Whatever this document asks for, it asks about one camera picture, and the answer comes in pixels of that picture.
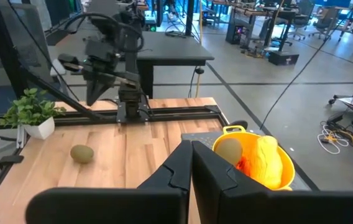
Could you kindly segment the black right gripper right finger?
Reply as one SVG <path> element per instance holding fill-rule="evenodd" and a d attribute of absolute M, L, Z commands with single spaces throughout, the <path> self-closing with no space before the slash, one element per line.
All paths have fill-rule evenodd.
<path fill-rule="evenodd" d="M 272 191 L 193 141 L 201 224 L 353 224 L 353 192 Z"/>

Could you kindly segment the black foot bracket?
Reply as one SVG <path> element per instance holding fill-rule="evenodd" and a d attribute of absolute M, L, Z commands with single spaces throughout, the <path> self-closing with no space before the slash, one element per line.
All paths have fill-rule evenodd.
<path fill-rule="evenodd" d="M 0 159 L 0 169 L 3 169 L 5 166 L 19 164 L 24 160 L 24 156 L 20 155 L 10 155 L 4 156 Z"/>

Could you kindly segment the grey mesh office chair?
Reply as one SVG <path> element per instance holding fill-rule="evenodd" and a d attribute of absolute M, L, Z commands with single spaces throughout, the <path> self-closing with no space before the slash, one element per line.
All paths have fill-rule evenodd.
<path fill-rule="evenodd" d="M 50 55 L 37 8 L 21 3 L 9 6 L 6 0 L 0 0 L 0 12 L 22 61 L 32 73 L 60 90 L 59 79 L 51 74 L 52 66 L 45 59 Z M 16 94 L 0 59 L 0 114 L 4 114 L 15 99 Z"/>

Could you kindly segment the brown green toy kiwi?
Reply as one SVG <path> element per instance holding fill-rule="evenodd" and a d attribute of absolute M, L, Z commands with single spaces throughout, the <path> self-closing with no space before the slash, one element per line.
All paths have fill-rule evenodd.
<path fill-rule="evenodd" d="M 94 151 L 88 146 L 79 144 L 71 148 L 70 156 L 77 163 L 87 164 L 93 160 Z"/>
<path fill-rule="evenodd" d="M 242 157 L 243 147 L 238 140 L 229 138 L 220 141 L 214 148 L 214 151 L 217 155 L 235 166 Z"/>

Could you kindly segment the black steel column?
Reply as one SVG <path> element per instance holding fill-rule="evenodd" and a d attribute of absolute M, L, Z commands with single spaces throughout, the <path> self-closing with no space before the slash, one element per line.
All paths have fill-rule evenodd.
<path fill-rule="evenodd" d="M 193 23 L 193 10 L 194 10 L 195 0 L 188 0 L 187 3 L 187 13 L 186 13 L 186 36 L 192 36 L 192 23 Z"/>

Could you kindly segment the yellow toy corn cob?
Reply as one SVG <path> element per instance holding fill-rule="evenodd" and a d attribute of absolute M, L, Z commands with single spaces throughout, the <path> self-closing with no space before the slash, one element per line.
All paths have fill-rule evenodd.
<path fill-rule="evenodd" d="M 251 179 L 268 187 L 278 189 L 282 182 L 283 164 L 278 153 L 278 142 L 272 136 L 261 136 L 244 154 L 242 171 Z"/>

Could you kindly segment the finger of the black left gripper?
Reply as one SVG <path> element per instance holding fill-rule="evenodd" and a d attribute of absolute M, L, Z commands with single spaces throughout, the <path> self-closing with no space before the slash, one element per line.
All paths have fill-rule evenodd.
<path fill-rule="evenodd" d="M 96 80 L 87 80 L 86 84 L 86 103 L 87 105 L 93 105 L 99 98 L 98 91 L 100 86 Z"/>
<path fill-rule="evenodd" d="M 115 83 L 114 78 L 97 80 L 94 85 L 94 99 L 97 100 L 105 91 L 112 88 Z"/>

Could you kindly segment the yellow plastic colander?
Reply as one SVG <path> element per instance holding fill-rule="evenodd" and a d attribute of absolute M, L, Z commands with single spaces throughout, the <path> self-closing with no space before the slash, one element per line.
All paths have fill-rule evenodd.
<path fill-rule="evenodd" d="M 232 125 L 223 127 L 223 133 L 220 137 L 217 138 L 215 143 L 212 146 L 212 150 L 217 146 L 217 144 L 224 140 L 233 138 L 238 140 L 242 147 L 243 153 L 242 156 L 254 145 L 254 141 L 261 136 L 269 136 L 269 135 L 259 135 L 253 132 L 247 131 L 245 127 L 241 125 Z M 283 172 L 282 172 L 282 182 L 278 189 L 275 190 L 291 190 L 290 184 L 295 178 L 295 168 L 293 165 L 290 156 L 287 155 L 286 152 L 278 145 L 278 153 L 281 157 L 283 164 Z"/>

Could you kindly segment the black computer tower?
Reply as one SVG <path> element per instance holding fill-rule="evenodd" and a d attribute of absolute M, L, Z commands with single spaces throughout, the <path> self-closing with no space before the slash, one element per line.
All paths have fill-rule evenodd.
<path fill-rule="evenodd" d="M 246 21 L 231 18 L 227 27 L 226 42 L 239 45 L 246 40 L 251 31 L 252 28 Z"/>

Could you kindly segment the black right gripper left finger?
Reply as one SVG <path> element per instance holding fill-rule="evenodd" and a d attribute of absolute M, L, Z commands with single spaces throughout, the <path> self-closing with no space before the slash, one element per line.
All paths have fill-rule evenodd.
<path fill-rule="evenodd" d="M 193 146 L 182 141 L 135 189 L 59 187 L 35 195 L 26 224 L 188 224 Z"/>

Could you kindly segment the black floor base box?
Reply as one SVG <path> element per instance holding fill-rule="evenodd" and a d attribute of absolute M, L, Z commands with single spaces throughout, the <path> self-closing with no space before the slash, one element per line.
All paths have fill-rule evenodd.
<path fill-rule="evenodd" d="M 269 52 L 268 61 L 274 65 L 295 65 L 299 54 L 284 51 Z"/>

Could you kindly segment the grey perforated metal stand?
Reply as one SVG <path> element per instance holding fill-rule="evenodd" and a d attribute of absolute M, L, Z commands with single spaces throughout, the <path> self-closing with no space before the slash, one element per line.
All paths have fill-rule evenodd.
<path fill-rule="evenodd" d="M 186 133 L 182 134 L 182 140 L 190 140 L 190 141 L 200 141 L 210 149 L 213 144 L 217 140 L 218 137 L 222 135 L 222 131 L 213 131 L 213 132 L 205 132 L 205 133 Z M 289 155 L 289 150 L 285 150 L 282 148 L 284 152 L 290 156 L 290 159 L 293 162 L 295 168 L 295 178 L 290 184 L 290 187 L 293 190 L 315 190 L 318 191 L 318 186 L 309 178 L 309 176 L 304 172 L 304 170 L 298 165 L 298 163 Z"/>

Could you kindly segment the green plant in white pot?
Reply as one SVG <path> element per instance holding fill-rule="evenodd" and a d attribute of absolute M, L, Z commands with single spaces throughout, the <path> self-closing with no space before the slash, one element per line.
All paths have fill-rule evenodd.
<path fill-rule="evenodd" d="M 64 107 L 56 106 L 45 95 L 46 90 L 30 88 L 24 95 L 11 103 L 11 107 L 0 118 L 3 126 L 21 126 L 33 138 L 47 139 L 55 130 L 56 116 L 63 116 Z"/>

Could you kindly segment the black standing desk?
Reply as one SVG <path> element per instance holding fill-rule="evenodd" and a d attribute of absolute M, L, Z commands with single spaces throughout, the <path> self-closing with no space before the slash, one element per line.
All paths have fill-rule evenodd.
<path fill-rule="evenodd" d="M 194 37 L 169 37 L 144 31 L 144 50 L 137 54 L 137 68 L 144 93 L 153 97 L 155 66 L 203 66 L 214 57 Z"/>

